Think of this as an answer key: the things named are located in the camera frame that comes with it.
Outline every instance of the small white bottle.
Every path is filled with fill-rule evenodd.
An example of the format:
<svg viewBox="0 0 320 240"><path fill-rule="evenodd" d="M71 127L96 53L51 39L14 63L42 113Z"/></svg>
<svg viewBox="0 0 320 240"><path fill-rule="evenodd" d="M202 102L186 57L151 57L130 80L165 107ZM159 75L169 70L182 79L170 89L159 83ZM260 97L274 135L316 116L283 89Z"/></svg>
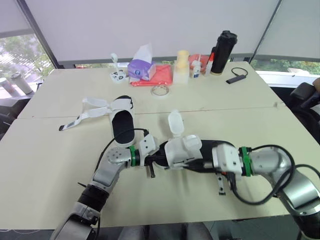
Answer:
<svg viewBox="0 0 320 240"><path fill-rule="evenodd" d="M178 51L176 62L173 69L173 83L187 84L189 81L189 52L186 50Z"/></svg>
<svg viewBox="0 0 320 240"><path fill-rule="evenodd" d="M198 78L200 75L200 71L201 71L201 62L200 61L196 61L193 65L193 71L192 71L192 77Z"/></svg>

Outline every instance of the black thermos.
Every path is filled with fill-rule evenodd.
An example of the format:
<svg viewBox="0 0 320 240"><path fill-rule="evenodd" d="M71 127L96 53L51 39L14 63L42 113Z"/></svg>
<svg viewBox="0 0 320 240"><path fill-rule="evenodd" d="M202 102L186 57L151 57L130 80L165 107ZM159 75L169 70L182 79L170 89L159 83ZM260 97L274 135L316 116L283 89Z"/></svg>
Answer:
<svg viewBox="0 0 320 240"><path fill-rule="evenodd" d="M237 43L237 35L230 31L223 31L218 37L216 45L212 48L214 60L211 72L221 74L227 64L228 58L234 45Z"/></svg>

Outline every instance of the green ring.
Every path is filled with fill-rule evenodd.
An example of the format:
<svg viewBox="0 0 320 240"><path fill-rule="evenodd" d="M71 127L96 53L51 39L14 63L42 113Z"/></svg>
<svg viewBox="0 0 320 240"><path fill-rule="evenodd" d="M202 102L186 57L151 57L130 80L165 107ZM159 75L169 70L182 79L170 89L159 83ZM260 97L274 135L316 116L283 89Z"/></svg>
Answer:
<svg viewBox="0 0 320 240"><path fill-rule="evenodd" d="M131 152L131 167L136 166L136 149L135 146L130 146L129 147L130 152Z"/></svg>
<svg viewBox="0 0 320 240"><path fill-rule="evenodd" d="M248 155L247 148L245 146L241 147L242 150L242 161L245 168L245 175L247 177L251 176L251 158Z"/></svg>

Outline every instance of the purple tissue box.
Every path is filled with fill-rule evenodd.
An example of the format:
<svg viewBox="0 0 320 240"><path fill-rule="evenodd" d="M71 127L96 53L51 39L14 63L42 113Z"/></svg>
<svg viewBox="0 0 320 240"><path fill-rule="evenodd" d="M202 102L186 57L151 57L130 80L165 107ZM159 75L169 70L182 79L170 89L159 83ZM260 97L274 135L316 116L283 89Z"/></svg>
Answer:
<svg viewBox="0 0 320 240"><path fill-rule="evenodd" d="M156 73L155 62L148 63L140 59L133 59L128 64L128 75L137 81L140 79L149 81Z"/></svg>

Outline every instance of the white table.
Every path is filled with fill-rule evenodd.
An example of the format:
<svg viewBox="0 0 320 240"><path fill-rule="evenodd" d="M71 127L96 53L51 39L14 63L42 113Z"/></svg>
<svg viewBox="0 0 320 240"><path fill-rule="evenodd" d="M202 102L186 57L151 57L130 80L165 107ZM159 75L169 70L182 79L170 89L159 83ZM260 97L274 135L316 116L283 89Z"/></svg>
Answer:
<svg viewBox="0 0 320 240"><path fill-rule="evenodd" d="M319 145L286 107L191 111L181 115L185 135L225 140L236 147L278 144L292 154L297 164L320 169ZM136 127L149 129L162 142L171 136L167 117L167 113L136 114ZM83 188L77 182L89 182L100 152L111 139L111 126L106 116L58 131L59 125L73 119L20 118L0 142L1 229L54 229L79 198ZM278 199L249 206L228 190L226 196L219 196L214 174L154 170L153 179L147 178L144 168L121 172L103 209L102 227L288 213ZM317 176L306 172L319 186ZM261 176L244 177L238 187L249 200L260 200L271 190Z"/></svg>
<svg viewBox="0 0 320 240"><path fill-rule="evenodd" d="M248 71L245 79L226 83L235 75L231 68ZM164 99L151 95L151 87L133 87L127 82L115 84L109 73L114 68L55 69L39 88L19 118L76 117L82 110L82 99L95 97L111 102L121 95L134 101L136 114L169 113L222 109L264 108L282 101L247 62L229 62L222 75L200 76L186 85L172 85Z"/></svg>

